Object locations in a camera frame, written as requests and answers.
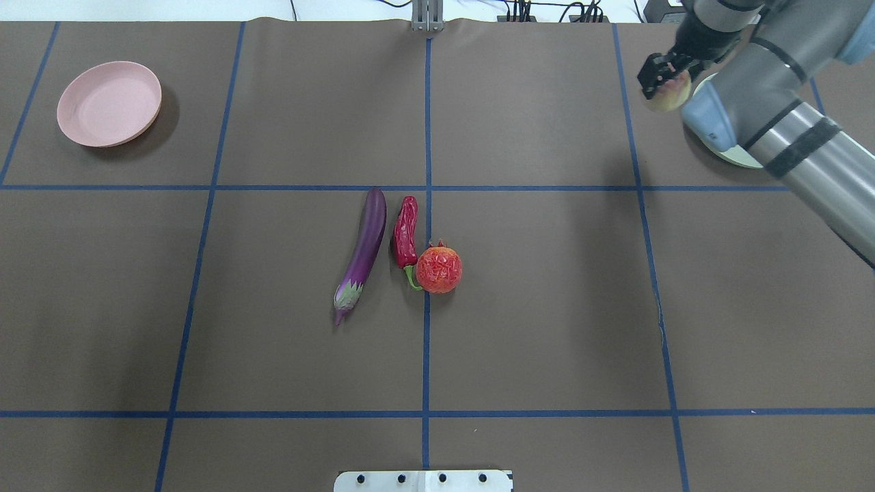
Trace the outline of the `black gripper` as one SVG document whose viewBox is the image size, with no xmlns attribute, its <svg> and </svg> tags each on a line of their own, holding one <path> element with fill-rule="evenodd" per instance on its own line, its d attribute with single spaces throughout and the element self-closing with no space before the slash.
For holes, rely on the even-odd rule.
<svg viewBox="0 0 875 492">
<path fill-rule="evenodd" d="M 690 96 L 691 77 L 711 68 L 717 59 L 716 44 L 678 42 L 667 54 L 647 56 L 638 72 L 638 84 L 647 100 L 686 100 Z"/>
</svg>

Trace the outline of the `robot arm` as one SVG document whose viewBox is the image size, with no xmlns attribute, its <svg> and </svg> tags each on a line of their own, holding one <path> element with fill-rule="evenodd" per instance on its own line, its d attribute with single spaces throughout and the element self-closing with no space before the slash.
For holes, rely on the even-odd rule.
<svg viewBox="0 0 875 492">
<path fill-rule="evenodd" d="M 637 74 L 654 110 L 714 152 L 740 147 L 873 265 L 873 155 L 803 102 L 829 62 L 873 52 L 872 1 L 684 1 L 673 46 Z"/>
</svg>

